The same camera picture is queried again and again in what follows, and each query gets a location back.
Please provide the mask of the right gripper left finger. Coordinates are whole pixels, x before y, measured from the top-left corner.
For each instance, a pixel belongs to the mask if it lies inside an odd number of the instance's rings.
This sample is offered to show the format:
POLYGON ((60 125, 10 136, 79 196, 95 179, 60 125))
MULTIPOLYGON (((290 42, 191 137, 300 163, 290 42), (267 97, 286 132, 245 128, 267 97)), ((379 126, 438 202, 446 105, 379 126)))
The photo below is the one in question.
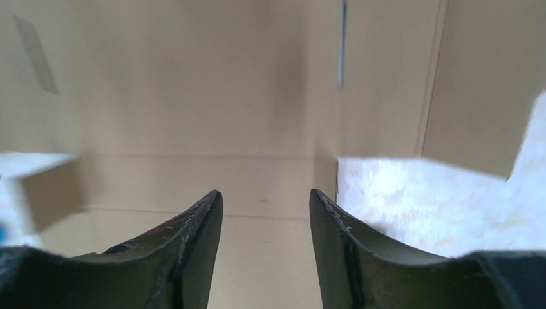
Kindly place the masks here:
POLYGON ((100 254, 3 247, 1 307, 206 308, 222 218, 223 198, 214 190, 100 254))

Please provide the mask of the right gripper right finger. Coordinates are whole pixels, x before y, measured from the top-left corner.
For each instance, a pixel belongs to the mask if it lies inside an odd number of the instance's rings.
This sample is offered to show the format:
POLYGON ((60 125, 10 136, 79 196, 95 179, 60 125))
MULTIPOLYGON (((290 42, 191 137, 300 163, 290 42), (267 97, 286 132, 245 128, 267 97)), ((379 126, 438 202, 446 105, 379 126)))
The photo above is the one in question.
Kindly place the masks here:
POLYGON ((544 308, 543 251, 432 254, 397 241, 310 191, 324 308, 544 308))

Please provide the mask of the brown cardboard box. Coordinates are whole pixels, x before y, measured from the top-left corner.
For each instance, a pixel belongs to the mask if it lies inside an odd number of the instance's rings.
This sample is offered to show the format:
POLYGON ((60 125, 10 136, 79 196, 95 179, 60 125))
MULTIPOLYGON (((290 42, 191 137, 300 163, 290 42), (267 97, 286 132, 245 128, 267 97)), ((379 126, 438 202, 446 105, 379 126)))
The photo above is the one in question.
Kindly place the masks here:
POLYGON ((507 183, 545 91, 544 1, 2 1, 1 150, 47 250, 223 195, 209 308, 321 308, 308 200, 340 157, 507 183))

